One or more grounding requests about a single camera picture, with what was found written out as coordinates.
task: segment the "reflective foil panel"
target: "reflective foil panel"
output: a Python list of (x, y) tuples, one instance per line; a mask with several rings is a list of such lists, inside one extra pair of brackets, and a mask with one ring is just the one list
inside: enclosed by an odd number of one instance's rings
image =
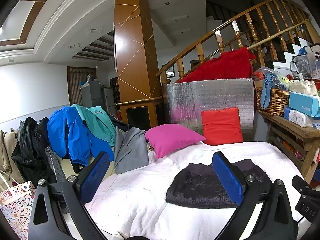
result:
[(219, 79), (169, 84), (163, 87), (168, 123), (203, 134), (201, 111), (238, 107), (244, 139), (252, 136), (254, 94), (251, 79)]

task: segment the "printed gift bag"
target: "printed gift bag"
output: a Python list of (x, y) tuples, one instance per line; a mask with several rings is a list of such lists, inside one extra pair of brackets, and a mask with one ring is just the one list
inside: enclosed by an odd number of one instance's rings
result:
[(28, 240), (29, 218), (36, 189), (31, 181), (9, 187), (1, 173), (4, 172), (0, 171), (0, 177), (8, 189), (0, 192), (0, 210), (18, 237)]

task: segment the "dark puffer jacket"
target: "dark puffer jacket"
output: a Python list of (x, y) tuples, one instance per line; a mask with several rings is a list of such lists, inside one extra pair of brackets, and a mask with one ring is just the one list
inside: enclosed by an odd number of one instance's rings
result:
[(39, 179), (46, 179), (49, 183), (57, 182), (44, 151), (49, 144), (46, 132), (47, 122), (48, 118), (44, 118), (37, 124), (31, 117), (22, 122), (18, 132), (19, 143), (11, 157), (25, 181), (31, 180), (35, 187)]
[[(251, 160), (245, 159), (233, 165), (242, 173), (253, 175), (262, 184), (265, 194), (260, 195), (263, 200), (268, 194), (271, 181), (268, 175)], [(178, 206), (191, 208), (233, 208), (237, 204), (232, 202), (222, 186), (212, 164), (206, 166), (202, 163), (190, 163), (174, 178), (167, 190), (165, 200)]]

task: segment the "metal bolt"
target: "metal bolt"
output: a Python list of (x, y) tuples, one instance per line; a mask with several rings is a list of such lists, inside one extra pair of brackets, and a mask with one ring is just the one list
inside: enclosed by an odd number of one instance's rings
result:
[(282, 186), (282, 185), (283, 185), (283, 181), (280, 180), (280, 179), (276, 179), (276, 183), (277, 183), (279, 186)]
[(39, 179), (39, 181), (38, 181), (38, 185), (41, 187), (45, 186), (46, 183), (47, 183), (47, 181), (45, 179)]
[(76, 175), (70, 175), (67, 180), (68, 180), (69, 182), (75, 182), (76, 179), (77, 179), (77, 176), (76, 176)]
[(247, 176), (247, 181), (249, 181), (249, 182), (254, 182), (254, 176), (248, 175), (248, 176)]

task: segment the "white blanket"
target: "white blanket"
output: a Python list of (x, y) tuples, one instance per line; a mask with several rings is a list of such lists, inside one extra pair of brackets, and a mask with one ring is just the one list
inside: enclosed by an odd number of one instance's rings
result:
[[(93, 200), (86, 204), (98, 227), (110, 234), (145, 236), (152, 240), (212, 240), (222, 230), (235, 208), (196, 209), (176, 206), (165, 201), (173, 178), (189, 163), (209, 165), (216, 151), (231, 163), (251, 159), (262, 168), (271, 181), (283, 180), (293, 219), (302, 216), (294, 209), (300, 194), (292, 187), (296, 166), (276, 147), (265, 142), (244, 142), (209, 146), (198, 143), (164, 158), (150, 158), (150, 164), (139, 169), (113, 174), (101, 183)], [(253, 213), (242, 239), (253, 229), (259, 211)]]

